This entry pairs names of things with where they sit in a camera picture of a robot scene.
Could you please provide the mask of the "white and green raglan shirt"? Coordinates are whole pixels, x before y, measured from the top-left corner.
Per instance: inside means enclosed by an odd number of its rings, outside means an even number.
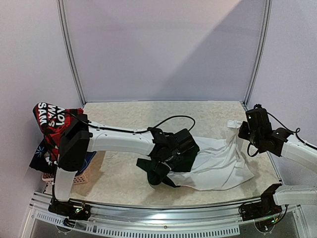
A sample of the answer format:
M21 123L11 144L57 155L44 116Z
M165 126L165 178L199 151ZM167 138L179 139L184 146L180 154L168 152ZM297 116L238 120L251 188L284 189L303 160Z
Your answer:
M241 125L240 121L229 120L225 139L194 137L198 146L178 159L168 162L138 159L136 165L146 172L152 186L163 183L199 191L234 188L254 177L241 153L243 140L238 136Z

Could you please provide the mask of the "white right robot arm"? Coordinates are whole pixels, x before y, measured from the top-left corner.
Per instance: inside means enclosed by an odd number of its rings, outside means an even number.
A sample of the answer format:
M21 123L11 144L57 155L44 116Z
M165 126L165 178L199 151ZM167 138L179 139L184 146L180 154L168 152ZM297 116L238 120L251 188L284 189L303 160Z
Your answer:
M246 121L242 122L238 136L247 140L257 151L256 154L270 152L278 157L295 161L300 165L317 171L317 151L301 142L292 132L270 126L252 128ZM261 195L261 202L256 206L260 216L267 216L275 205L316 205L316 185L282 185L273 184Z

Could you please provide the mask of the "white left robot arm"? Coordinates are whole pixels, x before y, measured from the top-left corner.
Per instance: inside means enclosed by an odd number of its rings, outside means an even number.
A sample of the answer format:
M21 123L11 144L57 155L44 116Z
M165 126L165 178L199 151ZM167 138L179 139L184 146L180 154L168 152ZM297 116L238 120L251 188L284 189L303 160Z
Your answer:
M169 172L189 172L199 147L188 129L177 133L164 132L157 125L145 130L106 127L88 121L86 114L75 116L61 134L59 158L55 173L53 195L55 208L63 215L70 215L73 203L69 196L73 179L83 167L88 152L130 152L150 157L139 161L152 186L165 183L175 187Z

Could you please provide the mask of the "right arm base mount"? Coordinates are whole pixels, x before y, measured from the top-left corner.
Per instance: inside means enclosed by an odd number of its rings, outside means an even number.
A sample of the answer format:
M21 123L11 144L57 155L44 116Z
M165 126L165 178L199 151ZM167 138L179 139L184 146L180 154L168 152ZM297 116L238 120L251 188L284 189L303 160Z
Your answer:
M282 206L277 205L273 196L277 193L277 189L282 187L281 183L275 183L269 186L261 195L260 201L253 202L245 202L242 203L238 212L242 217L243 221L254 220L258 218L263 218L266 216L273 216L274 214L279 214L278 218L274 219L271 223L276 224L281 219L283 219L288 211L288 205L285 205L285 211L282 215Z

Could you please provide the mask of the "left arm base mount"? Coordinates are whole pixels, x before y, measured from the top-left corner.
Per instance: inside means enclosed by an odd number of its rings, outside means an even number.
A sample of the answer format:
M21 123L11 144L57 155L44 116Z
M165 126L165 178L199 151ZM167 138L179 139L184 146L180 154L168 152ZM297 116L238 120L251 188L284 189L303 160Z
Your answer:
M85 202L61 202L52 199L48 211L61 216L68 217L70 220L87 221L91 216L91 206Z

